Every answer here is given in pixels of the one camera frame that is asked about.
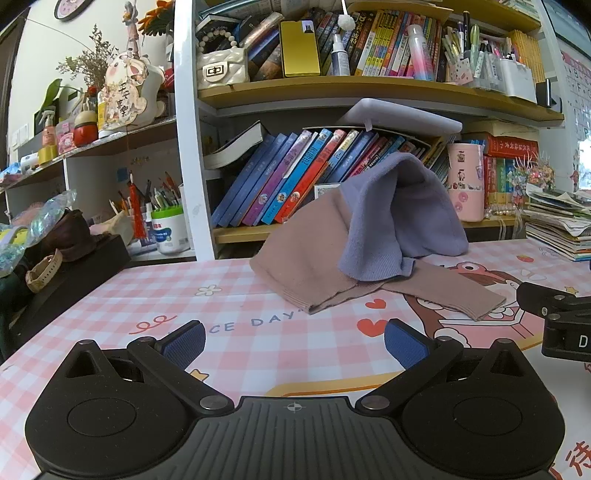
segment blue gripper pad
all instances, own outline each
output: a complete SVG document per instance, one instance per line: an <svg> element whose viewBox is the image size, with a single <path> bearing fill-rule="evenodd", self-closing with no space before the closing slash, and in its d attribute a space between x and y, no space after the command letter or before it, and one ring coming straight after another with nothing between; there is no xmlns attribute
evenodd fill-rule
<svg viewBox="0 0 591 480"><path fill-rule="evenodd" d="M384 330L384 344L388 353L405 369L409 369L429 355L429 345L411 333L412 327L401 323L392 320L388 322Z"/></svg>
<svg viewBox="0 0 591 480"><path fill-rule="evenodd" d="M185 370L205 348L205 327L200 321L191 320L158 340L154 348L167 360Z"/></svg>

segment red heart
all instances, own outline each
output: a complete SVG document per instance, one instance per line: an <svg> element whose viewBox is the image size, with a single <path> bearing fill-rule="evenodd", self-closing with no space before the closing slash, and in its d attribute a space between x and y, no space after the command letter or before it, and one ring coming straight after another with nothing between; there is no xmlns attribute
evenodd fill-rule
<svg viewBox="0 0 591 480"><path fill-rule="evenodd" d="M373 301L367 302L365 306L369 309L384 309L386 308L386 302L382 299L374 299Z"/></svg>
<svg viewBox="0 0 591 480"><path fill-rule="evenodd" d="M357 328L361 333L368 337L377 337L384 334L384 329L387 324L388 322L386 322L386 320L378 320L374 323L369 319L361 319L357 322Z"/></svg>

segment beige strap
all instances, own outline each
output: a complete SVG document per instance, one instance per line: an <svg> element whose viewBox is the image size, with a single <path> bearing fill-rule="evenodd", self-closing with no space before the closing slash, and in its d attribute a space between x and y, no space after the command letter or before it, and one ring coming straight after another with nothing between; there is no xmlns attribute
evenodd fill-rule
<svg viewBox="0 0 591 480"><path fill-rule="evenodd" d="M29 290L33 293L40 292L60 269L62 260L61 252L56 249L53 255L45 257L32 270L29 270L25 275Z"/></svg>

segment pink gradient bottle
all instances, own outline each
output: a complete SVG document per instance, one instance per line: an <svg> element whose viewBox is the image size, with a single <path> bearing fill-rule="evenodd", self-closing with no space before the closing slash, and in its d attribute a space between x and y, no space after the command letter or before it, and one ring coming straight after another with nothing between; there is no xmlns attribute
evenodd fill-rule
<svg viewBox="0 0 591 480"><path fill-rule="evenodd" d="M413 60L415 80L433 81L433 64L427 41L423 35L423 28L420 25L409 25L408 45L410 46L410 56Z"/></svg>

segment white shelf post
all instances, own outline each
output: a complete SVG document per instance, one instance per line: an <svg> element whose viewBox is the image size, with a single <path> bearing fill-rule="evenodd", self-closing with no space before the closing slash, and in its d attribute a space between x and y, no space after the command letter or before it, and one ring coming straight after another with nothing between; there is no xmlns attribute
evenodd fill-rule
<svg viewBox="0 0 591 480"><path fill-rule="evenodd" d="M195 256L215 259L197 100L195 0L178 0L174 13L174 91L178 152Z"/></svg>

